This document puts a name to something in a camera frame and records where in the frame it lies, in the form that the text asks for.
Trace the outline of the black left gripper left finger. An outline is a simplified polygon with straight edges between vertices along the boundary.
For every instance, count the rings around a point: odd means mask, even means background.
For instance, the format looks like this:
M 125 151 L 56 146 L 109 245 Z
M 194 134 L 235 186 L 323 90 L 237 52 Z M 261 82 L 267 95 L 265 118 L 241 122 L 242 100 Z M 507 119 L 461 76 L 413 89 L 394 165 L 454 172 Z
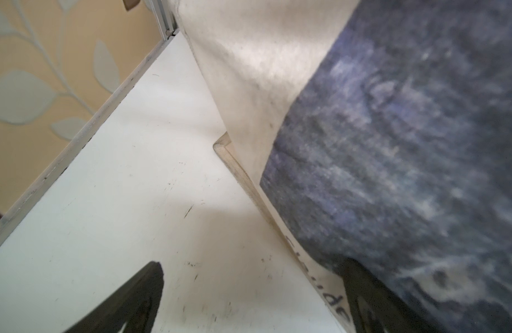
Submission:
M 149 262 L 68 332 L 151 332 L 160 307 L 164 272 Z

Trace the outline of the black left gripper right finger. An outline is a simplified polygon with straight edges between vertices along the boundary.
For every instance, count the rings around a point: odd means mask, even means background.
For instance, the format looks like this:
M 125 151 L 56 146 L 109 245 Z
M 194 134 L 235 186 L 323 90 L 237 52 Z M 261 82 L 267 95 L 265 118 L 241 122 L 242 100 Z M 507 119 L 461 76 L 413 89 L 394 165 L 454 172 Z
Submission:
M 356 260 L 343 260 L 342 279 L 357 332 L 438 331 Z

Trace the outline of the cream Monet print tote bag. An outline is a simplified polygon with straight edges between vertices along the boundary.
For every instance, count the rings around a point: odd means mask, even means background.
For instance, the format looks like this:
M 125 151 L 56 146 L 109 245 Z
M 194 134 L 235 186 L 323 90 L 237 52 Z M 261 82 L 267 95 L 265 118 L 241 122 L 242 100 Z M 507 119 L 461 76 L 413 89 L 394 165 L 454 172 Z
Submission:
M 351 258 L 437 332 L 512 332 L 512 1 L 170 7 L 345 331 Z

